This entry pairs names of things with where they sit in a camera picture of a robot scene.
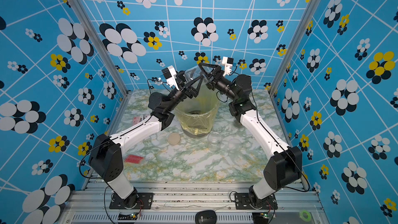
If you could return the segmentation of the clear plastic tea jar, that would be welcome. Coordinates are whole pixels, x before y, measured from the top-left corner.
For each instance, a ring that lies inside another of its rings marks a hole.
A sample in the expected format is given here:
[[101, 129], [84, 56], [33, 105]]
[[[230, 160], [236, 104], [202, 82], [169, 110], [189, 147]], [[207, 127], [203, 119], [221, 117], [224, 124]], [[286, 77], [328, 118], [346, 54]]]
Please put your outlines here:
[[216, 152], [220, 149], [221, 146], [221, 142], [222, 142], [222, 136], [217, 133], [217, 132], [211, 132], [208, 137], [208, 146], [209, 146], [209, 150]]

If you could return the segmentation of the round wooden jar lid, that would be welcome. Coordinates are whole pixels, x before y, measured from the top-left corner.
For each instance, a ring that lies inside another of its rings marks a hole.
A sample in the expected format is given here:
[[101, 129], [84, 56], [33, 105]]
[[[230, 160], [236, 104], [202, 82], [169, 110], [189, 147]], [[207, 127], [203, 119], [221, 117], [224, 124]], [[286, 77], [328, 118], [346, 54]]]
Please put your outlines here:
[[181, 141], [181, 136], [180, 134], [173, 132], [169, 134], [167, 141], [172, 146], [178, 145]]

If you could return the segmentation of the jar with wooden lid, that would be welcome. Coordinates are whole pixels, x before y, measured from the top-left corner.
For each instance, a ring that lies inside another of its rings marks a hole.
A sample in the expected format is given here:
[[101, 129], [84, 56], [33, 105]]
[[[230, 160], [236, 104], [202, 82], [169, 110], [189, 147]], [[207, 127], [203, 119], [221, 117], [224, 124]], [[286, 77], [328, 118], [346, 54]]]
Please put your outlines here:
[[208, 79], [205, 76], [205, 73], [202, 71], [202, 69], [198, 65], [185, 70], [184, 77], [185, 77], [187, 83], [189, 83], [197, 78], [202, 78], [203, 83], [208, 82]]

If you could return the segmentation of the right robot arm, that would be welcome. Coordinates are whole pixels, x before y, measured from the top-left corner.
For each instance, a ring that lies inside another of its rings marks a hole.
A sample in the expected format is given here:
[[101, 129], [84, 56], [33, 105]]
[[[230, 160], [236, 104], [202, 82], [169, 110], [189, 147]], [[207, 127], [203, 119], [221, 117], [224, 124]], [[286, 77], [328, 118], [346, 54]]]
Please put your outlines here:
[[252, 93], [251, 77], [238, 75], [233, 81], [224, 76], [221, 66], [201, 63], [201, 73], [210, 90], [231, 99], [230, 113], [260, 144], [268, 159], [263, 178], [250, 187], [248, 197], [254, 208], [262, 208], [274, 193], [302, 177], [302, 152], [284, 142], [260, 117]]

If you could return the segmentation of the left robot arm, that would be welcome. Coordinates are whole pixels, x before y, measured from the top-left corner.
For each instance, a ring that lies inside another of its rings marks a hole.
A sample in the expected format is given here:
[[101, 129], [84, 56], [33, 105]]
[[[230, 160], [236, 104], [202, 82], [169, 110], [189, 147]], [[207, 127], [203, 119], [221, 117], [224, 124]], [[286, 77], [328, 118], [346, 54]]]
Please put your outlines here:
[[147, 137], [166, 129], [174, 119], [172, 110], [186, 98], [197, 97], [200, 92], [205, 78], [203, 73], [191, 80], [185, 74], [181, 71], [176, 76], [169, 76], [176, 84], [169, 94], [151, 93], [148, 107], [152, 112], [147, 118], [111, 136], [99, 135], [90, 150], [88, 164], [121, 200], [122, 208], [132, 209], [140, 201], [136, 188], [123, 172], [125, 153]]

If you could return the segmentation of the pink card package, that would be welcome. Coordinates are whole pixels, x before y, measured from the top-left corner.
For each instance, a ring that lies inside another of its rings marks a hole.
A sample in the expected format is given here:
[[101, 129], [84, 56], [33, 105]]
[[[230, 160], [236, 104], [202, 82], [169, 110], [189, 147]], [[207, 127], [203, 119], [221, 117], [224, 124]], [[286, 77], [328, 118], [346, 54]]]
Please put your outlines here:
[[133, 118], [132, 125], [136, 125], [136, 124], [148, 119], [149, 117], [150, 117], [149, 115], [136, 116], [136, 117]]

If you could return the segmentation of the small red packet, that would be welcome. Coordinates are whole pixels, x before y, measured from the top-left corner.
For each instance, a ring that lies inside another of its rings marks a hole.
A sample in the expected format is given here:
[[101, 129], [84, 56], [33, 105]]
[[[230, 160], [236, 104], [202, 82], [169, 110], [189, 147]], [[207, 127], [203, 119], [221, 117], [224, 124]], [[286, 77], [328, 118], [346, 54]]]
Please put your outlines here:
[[125, 162], [132, 164], [140, 164], [144, 160], [144, 157], [136, 156], [136, 155], [128, 155], [125, 158]]

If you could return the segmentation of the right circuit board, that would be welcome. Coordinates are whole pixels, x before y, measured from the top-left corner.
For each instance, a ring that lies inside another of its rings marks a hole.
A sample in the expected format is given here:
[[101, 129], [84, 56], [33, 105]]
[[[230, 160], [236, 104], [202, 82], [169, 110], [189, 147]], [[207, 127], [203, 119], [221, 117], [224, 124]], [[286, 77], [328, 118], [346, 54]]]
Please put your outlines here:
[[267, 213], [252, 213], [252, 220], [254, 224], [268, 224], [269, 214]]

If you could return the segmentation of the circuit board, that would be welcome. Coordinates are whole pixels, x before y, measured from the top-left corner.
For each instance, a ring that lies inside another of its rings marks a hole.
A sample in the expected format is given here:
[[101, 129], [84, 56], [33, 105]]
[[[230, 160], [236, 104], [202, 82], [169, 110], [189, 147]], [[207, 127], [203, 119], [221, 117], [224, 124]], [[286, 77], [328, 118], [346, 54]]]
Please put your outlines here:
[[269, 214], [267, 213], [252, 213], [252, 220], [254, 224], [268, 224]]
[[118, 215], [119, 221], [136, 221], [140, 216], [137, 213], [120, 213]]

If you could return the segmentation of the left circuit board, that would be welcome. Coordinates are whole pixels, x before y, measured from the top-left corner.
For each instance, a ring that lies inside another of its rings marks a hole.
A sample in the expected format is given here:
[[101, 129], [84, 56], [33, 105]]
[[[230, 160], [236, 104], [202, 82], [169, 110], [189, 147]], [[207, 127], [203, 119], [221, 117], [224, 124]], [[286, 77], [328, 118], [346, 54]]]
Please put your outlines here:
[[118, 215], [119, 221], [136, 221], [140, 216], [137, 213], [120, 213]]

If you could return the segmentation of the green tape roll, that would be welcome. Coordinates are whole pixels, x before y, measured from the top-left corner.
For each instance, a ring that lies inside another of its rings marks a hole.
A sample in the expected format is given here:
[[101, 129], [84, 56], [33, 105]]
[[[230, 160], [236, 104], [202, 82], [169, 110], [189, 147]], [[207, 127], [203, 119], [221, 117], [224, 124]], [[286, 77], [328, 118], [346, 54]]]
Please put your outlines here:
[[299, 212], [299, 217], [302, 221], [304, 222], [311, 222], [312, 221], [312, 215], [309, 211], [303, 209]]

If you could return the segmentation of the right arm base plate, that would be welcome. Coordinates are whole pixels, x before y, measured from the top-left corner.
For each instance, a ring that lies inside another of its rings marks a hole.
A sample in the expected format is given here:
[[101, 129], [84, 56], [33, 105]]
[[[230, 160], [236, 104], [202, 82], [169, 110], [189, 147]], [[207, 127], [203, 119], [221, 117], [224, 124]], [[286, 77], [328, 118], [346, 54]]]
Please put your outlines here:
[[233, 201], [237, 210], [277, 210], [278, 205], [273, 195], [258, 199], [252, 193], [235, 193]]

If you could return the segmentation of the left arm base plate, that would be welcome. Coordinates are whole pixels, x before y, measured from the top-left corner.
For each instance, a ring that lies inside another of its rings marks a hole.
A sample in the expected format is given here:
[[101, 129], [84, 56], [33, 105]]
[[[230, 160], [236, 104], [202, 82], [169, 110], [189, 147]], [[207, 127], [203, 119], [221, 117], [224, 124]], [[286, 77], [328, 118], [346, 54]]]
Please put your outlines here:
[[112, 194], [110, 209], [151, 209], [154, 193], [137, 193], [132, 197], [121, 199], [116, 193]]

